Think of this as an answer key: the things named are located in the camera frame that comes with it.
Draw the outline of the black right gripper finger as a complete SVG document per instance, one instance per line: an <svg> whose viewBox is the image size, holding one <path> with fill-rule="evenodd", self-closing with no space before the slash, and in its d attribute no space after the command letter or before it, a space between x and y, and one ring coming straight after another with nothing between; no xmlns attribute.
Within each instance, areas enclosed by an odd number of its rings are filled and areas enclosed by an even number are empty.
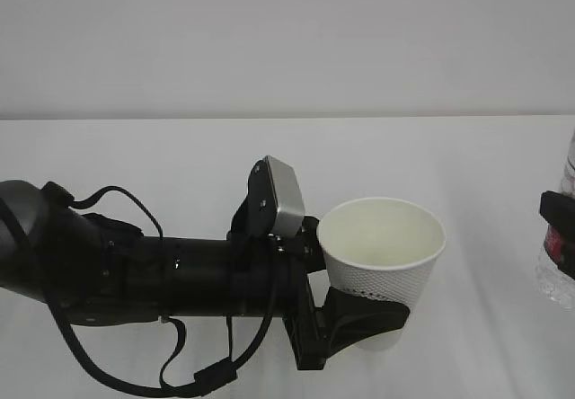
<svg viewBox="0 0 575 399"><path fill-rule="evenodd" d="M555 191L541 194L539 214L547 223L544 250L563 274L574 277L574 198Z"/></svg>

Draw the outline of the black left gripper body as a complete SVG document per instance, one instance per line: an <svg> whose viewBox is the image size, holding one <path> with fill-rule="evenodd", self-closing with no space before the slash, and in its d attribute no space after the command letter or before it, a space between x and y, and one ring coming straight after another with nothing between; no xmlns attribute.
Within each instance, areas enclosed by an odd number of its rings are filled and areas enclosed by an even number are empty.
<svg viewBox="0 0 575 399"><path fill-rule="evenodd" d="M234 360L236 369L260 348L274 316L282 318L297 369L322 370L325 366L327 344L317 321L309 274L291 270L293 238L248 237L233 258L233 293L240 298L236 314L262 316L252 342Z"/></svg>

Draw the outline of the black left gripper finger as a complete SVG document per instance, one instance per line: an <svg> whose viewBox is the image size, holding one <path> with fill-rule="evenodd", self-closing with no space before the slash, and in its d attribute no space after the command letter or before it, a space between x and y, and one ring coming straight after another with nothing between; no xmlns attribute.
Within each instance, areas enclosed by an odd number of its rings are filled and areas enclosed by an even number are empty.
<svg viewBox="0 0 575 399"><path fill-rule="evenodd" d="M319 244L319 219L305 216L291 243L291 270L293 274L310 274L326 269L323 249Z"/></svg>
<svg viewBox="0 0 575 399"><path fill-rule="evenodd" d="M348 347L383 352L401 339L411 310L403 303L354 296L334 287L322 306L326 324L327 357Z"/></svg>

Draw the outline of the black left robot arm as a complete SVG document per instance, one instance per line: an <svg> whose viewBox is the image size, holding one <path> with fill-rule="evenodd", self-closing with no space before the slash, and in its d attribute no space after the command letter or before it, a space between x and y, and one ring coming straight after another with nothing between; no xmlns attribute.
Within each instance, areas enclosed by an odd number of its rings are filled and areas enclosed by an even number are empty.
<svg viewBox="0 0 575 399"><path fill-rule="evenodd" d="M249 192L223 240L146 236L97 214L100 195L77 200L54 182L1 184L1 285L46 303L66 338L76 325L173 321L181 316L279 317L300 370L402 328L409 308L373 293L330 288L314 304L308 277L325 267L317 220L273 230Z"/></svg>

